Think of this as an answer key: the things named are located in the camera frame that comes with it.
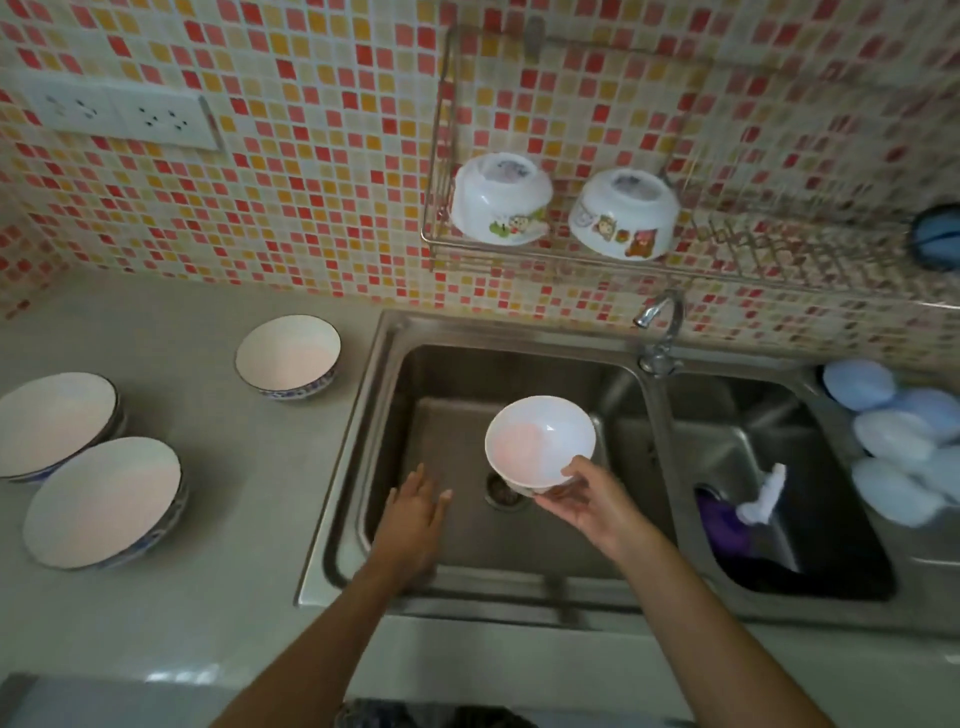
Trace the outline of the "person's left hand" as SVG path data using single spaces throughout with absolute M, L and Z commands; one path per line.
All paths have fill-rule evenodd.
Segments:
M 407 588 L 434 568 L 447 516 L 441 527 L 430 526 L 440 494 L 435 493 L 424 463 L 388 494 L 367 562 L 390 576 L 398 588 Z

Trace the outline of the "person's right hand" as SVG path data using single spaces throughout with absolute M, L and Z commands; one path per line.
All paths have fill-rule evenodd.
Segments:
M 653 525 L 609 472 L 608 490 L 569 490 L 560 485 L 534 495 L 534 502 L 577 529 L 613 564 L 623 567 Z

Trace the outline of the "plain white bowl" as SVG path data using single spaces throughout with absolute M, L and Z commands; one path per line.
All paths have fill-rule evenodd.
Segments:
M 492 419 L 484 439 L 489 466 L 526 498 L 568 484 L 564 468 L 576 456 L 593 458 L 596 445 L 589 414 L 555 395 L 533 395 L 507 405 Z

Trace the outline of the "person's right forearm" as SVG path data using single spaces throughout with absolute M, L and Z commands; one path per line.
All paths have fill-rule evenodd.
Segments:
M 700 728 L 836 728 L 660 531 L 622 537 L 616 564 Z

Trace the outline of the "person's left forearm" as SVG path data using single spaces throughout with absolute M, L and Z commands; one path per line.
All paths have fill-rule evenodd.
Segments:
M 371 554 L 340 595 L 210 728 L 332 728 L 391 600 L 433 560 L 427 551 Z

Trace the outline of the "stainless steel double sink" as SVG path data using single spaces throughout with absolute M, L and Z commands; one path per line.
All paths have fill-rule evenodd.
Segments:
M 748 622 L 960 640 L 960 508 L 924 527 L 868 509 L 850 480 L 862 449 L 850 417 L 802 359 L 676 347 L 678 372 L 641 370 L 637 336 L 583 334 L 427 314 L 382 314 L 298 601 L 332 601 L 359 569 L 386 496 L 419 464 L 454 493 L 438 571 L 406 615 L 621 631 L 639 606 L 614 566 L 531 504 L 484 500 L 488 425 L 533 395 L 592 419 L 594 458 Z M 803 577 L 799 595 L 743 588 L 714 558 L 703 484 L 734 509 L 775 464 L 786 484 L 752 549 Z

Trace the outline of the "metal sink drain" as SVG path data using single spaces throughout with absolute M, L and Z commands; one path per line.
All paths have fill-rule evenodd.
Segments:
M 484 501 L 498 512 L 521 512 L 532 503 L 529 496 L 512 489 L 496 472 L 490 472 L 486 476 L 484 488 Z

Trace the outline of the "purple cloth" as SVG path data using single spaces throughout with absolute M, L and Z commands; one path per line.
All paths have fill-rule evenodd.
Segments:
M 789 596 L 801 595 L 801 574 L 753 550 L 750 528 L 735 507 L 704 484 L 696 486 L 695 500 L 711 551 L 727 577 L 748 590 Z

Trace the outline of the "person's dark clothing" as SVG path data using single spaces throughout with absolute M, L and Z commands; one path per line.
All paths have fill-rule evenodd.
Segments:
M 345 702 L 332 728 L 539 728 L 504 707 L 451 706 L 357 698 Z

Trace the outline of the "small blue patterned bowl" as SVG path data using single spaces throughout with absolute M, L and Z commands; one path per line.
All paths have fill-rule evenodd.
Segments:
M 329 321 L 292 314 L 265 321 L 237 347 L 239 379 L 275 402 L 305 400 L 328 389 L 337 376 L 342 337 Z

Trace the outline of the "white cartoon print bowl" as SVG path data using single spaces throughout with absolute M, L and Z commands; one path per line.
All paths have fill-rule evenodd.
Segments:
M 464 237 L 519 247 L 551 232 L 552 179 L 527 156 L 498 151 L 462 164 L 453 178 L 449 220 Z
M 592 176 L 567 216 L 583 246 L 617 261 L 656 261 L 676 249 L 681 206 L 660 176 L 627 167 Z

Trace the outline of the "large blue patterned bowl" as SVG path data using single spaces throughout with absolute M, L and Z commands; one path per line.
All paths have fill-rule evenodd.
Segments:
M 122 394 L 100 374 L 66 371 L 28 381 L 0 395 L 0 480 L 46 480 L 125 425 Z
M 179 523 L 189 487 L 167 443 L 100 443 L 53 473 L 33 496 L 22 539 L 30 558 L 65 572 L 104 569 L 149 552 Z

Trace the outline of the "blue round object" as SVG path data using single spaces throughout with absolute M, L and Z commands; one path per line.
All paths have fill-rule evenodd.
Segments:
M 918 213 L 910 224 L 908 252 L 923 269 L 960 272 L 960 202 Z

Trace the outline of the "white wall socket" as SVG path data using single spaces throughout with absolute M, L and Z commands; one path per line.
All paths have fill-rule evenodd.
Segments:
M 222 147 L 209 105 L 197 91 L 110 82 L 105 92 L 130 140 L 203 151 Z
M 116 138 L 123 120 L 102 86 L 53 75 L 25 76 L 20 90 L 40 123 L 51 130 Z

